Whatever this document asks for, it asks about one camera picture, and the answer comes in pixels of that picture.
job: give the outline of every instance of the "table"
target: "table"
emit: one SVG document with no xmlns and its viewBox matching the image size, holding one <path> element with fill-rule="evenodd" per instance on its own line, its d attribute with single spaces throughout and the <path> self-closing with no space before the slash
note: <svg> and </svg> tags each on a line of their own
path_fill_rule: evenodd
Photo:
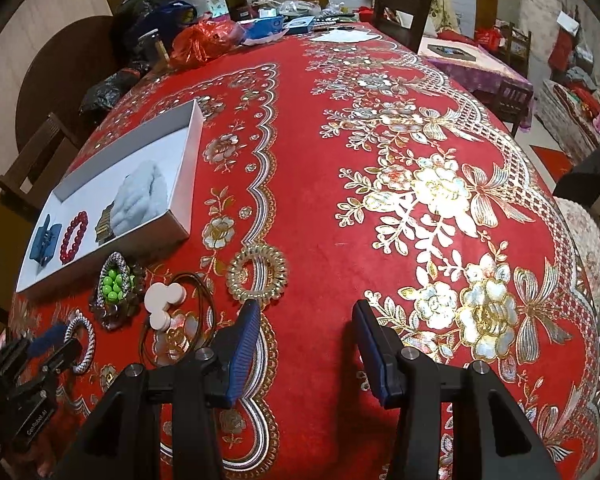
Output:
<svg viewBox="0 0 600 480">
<path fill-rule="evenodd" d="M 460 48 L 474 56 L 475 61 L 453 59 L 441 56 L 429 48 L 429 45 L 442 45 Z M 497 94 L 500 83 L 506 81 L 512 85 L 534 91 L 534 86 L 518 72 L 496 59 L 481 46 L 473 46 L 460 41 L 437 40 L 424 36 L 420 43 L 418 54 L 432 63 L 437 69 L 447 74 L 450 78 L 460 83 L 462 87 L 471 92 L 481 94 Z M 526 118 L 520 124 L 521 128 L 531 127 L 533 118 L 533 103 L 529 103 Z"/>
<path fill-rule="evenodd" d="M 238 309 L 224 272 L 244 244 L 279 248 L 289 272 L 282 298 L 264 311 L 249 396 L 218 413 L 231 478 L 384 478 L 397 413 L 372 397 L 355 348 L 350 316 L 360 298 L 438 362 L 489 362 L 563 478 L 587 469 L 598 445 L 600 346 L 586 277 L 554 200 L 490 112 L 386 37 L 296 36 L 135 89 L 74 166 L 192 98 L 206 117 L 192 234 L 149 261 L 148 281 L 201 273 L 224 326 Z M 245 278 L 263 283 L 263 273 L 259 263 Z M 93 319 L 92 278 L 46 303 L 15 298 L 11 327 L 41 333 L 77 308 Z M 171 335 L 197 316 L 196 303 L 172 313 Z M 138 360 L 143 321 L 112 333 L 95 327 L 93 365 L 59 391 L 67 410 L 58 432 Z M 162 364 L 182 350 L 176 337 L 155 335 L 147 347 Z M 452 428 L 445 408 L 442 479 Z"/>
</svg>

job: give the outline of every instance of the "red bead bracelet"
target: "red bead bracelet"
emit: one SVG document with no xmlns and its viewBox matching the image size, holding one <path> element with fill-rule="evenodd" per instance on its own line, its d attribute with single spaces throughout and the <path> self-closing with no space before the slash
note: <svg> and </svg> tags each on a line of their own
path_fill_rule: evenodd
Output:
<svg viewBox="0 0 600 480">
<path fill-rule="evenodd" d="M 80 211 L 76 217 L 71 220 L 69 227 L 66 229 L 64 233 L 64 238 L 62 239 L 62 245 L 60 246 L 60 261 L 62 264 L 67 264 L 75 258 L 75 255 L 78 252 L 78 248 L 80 247 L 80 243 L 82 242 L 82 238 L 84 237 L 85 232 L 87 232 L 87 224 L 89 223 L 87 219 L 87 212 Z M 71 249 L 66 250 L 69 246 L 69 239 L 71 238 L 72 233 L 75 231 L 75 228 L 80 226 L 78 229 L 78 233 L 75 235 L 74 243 L 71 245 Z"/>
</svg>

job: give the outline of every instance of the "white fluffy hair clip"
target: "white fluffy hair clip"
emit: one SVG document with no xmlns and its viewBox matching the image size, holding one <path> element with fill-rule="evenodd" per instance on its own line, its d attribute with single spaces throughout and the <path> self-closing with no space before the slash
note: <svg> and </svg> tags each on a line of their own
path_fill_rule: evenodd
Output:
<svg viewBox="0 0 600 480">
<path fill-rule="evenodd" d="M 145 160 L 127 175 L 111 209 L 111 229 L 116 236 L 167 211 L 167 183 L 152 160 Z"/>
</svg>

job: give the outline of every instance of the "beige wall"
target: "beige wall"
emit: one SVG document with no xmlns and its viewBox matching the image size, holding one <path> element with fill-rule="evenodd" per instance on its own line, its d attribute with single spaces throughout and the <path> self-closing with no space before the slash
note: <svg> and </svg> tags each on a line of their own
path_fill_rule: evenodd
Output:
<svg viewBox="0 0 600 480">
<path fill-rule="evenodd" d="M 34 56 L 63 27 L 102 14 L 111 14 L 106 0 L 25 0 L 4 27 L 0 34 L 0 174 L 18 155 L 16 102 Z"/>
</svg>

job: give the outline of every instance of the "dark wine bottle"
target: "dark wine bottle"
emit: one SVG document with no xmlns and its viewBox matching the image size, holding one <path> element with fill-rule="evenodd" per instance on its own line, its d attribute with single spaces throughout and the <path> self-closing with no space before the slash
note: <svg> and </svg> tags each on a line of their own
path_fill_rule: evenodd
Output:
<svg viewBox="0 0 600 480">
<path fill-rule="evenodd" d="M 234 22 L 240 22 L 241 20 L 248 20 L 251 18 L 247 0 L 225 0 L 225 2 L 229 9 L 229 17 L 231 17 Z"/>
</svg>

